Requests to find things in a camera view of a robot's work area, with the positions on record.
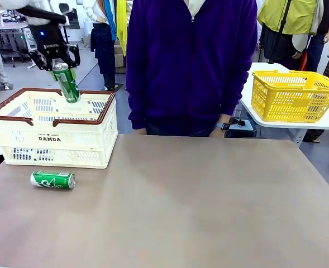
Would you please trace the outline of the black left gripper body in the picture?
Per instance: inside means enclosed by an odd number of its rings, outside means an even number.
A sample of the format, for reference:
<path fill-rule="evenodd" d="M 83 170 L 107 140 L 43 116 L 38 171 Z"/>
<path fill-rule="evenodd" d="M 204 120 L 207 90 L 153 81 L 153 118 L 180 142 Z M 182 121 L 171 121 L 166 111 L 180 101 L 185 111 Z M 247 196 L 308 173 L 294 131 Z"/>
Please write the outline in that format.
<path fill-rule="evenodd" d="M 44 56 L 56 56 L 60 52 L 66 54 L 68 47 L 58 23 L 49 22 L 44 25 L 29 25 L 29 28 L 36 42 L 38 52 Z"/>

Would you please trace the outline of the person's left hand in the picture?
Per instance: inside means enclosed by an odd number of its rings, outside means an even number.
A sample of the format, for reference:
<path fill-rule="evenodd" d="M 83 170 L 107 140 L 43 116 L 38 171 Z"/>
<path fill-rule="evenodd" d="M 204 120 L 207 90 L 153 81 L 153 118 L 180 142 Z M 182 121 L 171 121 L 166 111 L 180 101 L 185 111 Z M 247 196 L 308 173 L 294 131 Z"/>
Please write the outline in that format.
<path fill-rule="evenodd" d="M 210 134 L 209 137 L 211 138 L 224 138 L 226 131 L 221 128 L 216 127 Z"/>

